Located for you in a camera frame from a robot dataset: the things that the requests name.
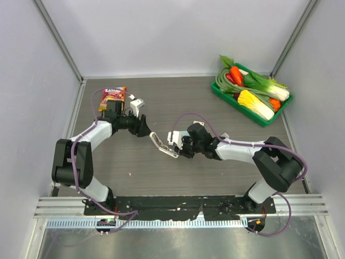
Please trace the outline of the blue white stapler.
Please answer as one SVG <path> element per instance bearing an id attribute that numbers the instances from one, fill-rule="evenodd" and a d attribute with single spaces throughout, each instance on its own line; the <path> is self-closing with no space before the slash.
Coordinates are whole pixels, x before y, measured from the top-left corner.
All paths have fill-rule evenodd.
<path id="1" fill-rule="evenodd" d="M 180 131 L 181 136 L 190 136 L 187 131 Z"/>

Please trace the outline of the white staple box sleeve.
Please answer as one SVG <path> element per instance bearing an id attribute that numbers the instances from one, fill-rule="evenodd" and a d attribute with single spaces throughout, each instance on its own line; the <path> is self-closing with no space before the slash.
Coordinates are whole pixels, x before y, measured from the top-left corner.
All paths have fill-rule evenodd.
<path id="1" fill-rule="evenodd" d="M 200 124 L 200 125 L 204 126 L 204 122 L 201 122 L 201 121 L 193 121 L 193 124 Z"/>

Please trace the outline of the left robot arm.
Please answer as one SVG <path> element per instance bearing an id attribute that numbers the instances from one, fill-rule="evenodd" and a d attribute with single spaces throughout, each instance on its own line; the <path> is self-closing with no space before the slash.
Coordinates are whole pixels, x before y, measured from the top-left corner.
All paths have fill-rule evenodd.
<path id="1" fill-rule="evenodd" d="M 151 133 L 146 116 L 140 114 L 144 106 L 142 99 L 130 102 L 129 113 L 125 114 L 124 104 L 119 100 L 110 100 L 101 116 L 77 136 L 60 139 L 56 143 L 52 181 L 74 188 L 102 215 L 115 212 L 115 198 L 112 190 L 103 185 L 94 176 L 93 151 L 119 130 L 128 130 L 137 137 L 146 137 Z"/>

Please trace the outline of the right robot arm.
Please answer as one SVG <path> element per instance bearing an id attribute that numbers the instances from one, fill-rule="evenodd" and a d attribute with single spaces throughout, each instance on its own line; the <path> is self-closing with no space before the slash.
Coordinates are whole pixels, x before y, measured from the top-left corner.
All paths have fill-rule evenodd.
<path id="1" fill-rule="evenodd" d="M 211 160 L 236 160 L 256 165 L 261 179 L 245 193 L 243 205 L 256 213 L 277 192 L 285 193 L 306 168 L 302 159 L 276 137 L 266 141 L 233 141 L 226 134 L 212 136 L 205 127 L 194 123 L 184 132 L 173 131 L 170 142 L 174 151 L 186 158 L 201 153 Z"/>

